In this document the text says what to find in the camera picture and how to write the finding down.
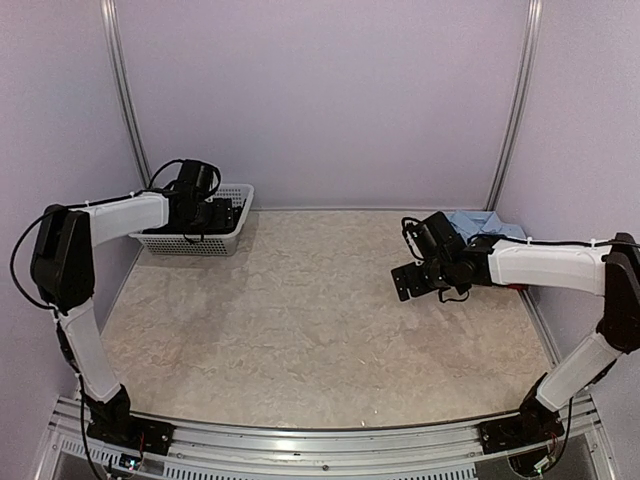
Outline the white perforated plastic basket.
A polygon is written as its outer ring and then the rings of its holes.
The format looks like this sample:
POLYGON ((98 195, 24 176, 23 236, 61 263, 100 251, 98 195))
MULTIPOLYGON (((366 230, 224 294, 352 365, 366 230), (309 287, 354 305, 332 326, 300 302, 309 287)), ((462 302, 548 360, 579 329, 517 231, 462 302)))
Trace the white perforated plastic basket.
POLYGON ((164 228, 159 233, 147 231, 129 235, 151 254, 181 256, 232 256, 248 218, 255 189, 250 184, 222 184, 208 199, 218 209, 226 206, 227 224, 219 229, 209 227, 204 232, 175 233, 164 228))

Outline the light blue shirt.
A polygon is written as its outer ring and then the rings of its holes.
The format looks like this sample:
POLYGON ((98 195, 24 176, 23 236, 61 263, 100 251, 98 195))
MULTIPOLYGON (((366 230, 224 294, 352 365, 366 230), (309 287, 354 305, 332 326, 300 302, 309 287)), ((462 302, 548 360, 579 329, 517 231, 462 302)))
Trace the light blue shirt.
POLYGON ((525 233, 519 225, 503 222, 495 211, 457 210, 446 213, 445 216, 465 241, 478 234, 525 238, 525 233))

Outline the red black plaid shirt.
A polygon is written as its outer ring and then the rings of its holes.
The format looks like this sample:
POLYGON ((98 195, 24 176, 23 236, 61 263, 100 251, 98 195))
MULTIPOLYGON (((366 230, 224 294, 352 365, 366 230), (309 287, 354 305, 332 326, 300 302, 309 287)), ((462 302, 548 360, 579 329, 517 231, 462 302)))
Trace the red black plaid shirt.
POLYGON ((526 291, 528 289, 528 286, 523 284, 508 284, 504 285, 504 287, 518 292, 526 291))

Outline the black long sleeve shirt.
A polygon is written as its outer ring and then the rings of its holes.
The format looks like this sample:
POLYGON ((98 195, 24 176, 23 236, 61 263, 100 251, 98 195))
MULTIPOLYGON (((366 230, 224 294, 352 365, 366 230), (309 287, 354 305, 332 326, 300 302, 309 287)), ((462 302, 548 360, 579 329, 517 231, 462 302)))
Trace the black long sleeve shirt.
POLYGON ((168 224, 145 229, 143 234, 217 235, 232 233, 238 223, 241 207, 234 207, 231 199, 215 198, 210 202, 170 200, 168 224))

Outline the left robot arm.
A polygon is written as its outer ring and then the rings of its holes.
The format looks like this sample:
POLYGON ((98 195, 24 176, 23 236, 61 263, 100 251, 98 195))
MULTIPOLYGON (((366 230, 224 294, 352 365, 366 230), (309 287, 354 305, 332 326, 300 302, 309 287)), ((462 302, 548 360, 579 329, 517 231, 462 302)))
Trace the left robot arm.
POLYGON ((50 205, 39 222, 31 278, 51 310, 61 349, 89 400, 106 404, 123 386, 109 364, 94 314, 97 246, 144 230, 203 237, 226 225, 213 197, 222 175, 209 163, 179 159, 177 177, 111 199, 50 205))

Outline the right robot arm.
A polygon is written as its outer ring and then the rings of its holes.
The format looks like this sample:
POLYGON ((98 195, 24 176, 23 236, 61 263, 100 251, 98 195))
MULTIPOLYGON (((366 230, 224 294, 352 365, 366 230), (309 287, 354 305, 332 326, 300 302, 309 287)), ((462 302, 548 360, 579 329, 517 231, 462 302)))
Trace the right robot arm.
POLYGON ((623 354, 639 348, 639 245, 627 233, 610 240, 537 241, 494 233, 464 238, 442 212, 405 217, 402 235, 414 260, 392 270, 400 301, 455 290, 463 302, 472 287, 554 287, 599 296, 603 314, 594 330, 536 384, 511 433, 535 442, 564 407, 604 376, 623 354))

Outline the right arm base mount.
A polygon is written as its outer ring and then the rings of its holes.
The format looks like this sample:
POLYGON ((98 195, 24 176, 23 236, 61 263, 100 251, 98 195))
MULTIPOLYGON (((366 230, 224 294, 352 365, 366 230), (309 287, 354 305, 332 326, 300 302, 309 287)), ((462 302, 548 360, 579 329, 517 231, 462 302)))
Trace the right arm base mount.
POLYGON ((534 445, 565 434, 558 411, 549 410, 536 399, 540 383, 538 381, 529 390, 515 415, 478 425, 485 455, 534 445))

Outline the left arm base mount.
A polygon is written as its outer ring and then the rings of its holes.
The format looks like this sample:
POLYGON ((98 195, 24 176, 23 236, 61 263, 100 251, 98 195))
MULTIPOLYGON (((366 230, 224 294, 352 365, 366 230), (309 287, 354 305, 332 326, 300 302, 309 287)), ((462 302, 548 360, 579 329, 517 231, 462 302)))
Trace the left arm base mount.
POLYGON ((175 426, 133 415, 131 401, 123 385, 109 401, 95 400, 85 392, 82 392, 82 400, 90 411, 87 427, 90 438, 142 454, 168 454, 175 426))

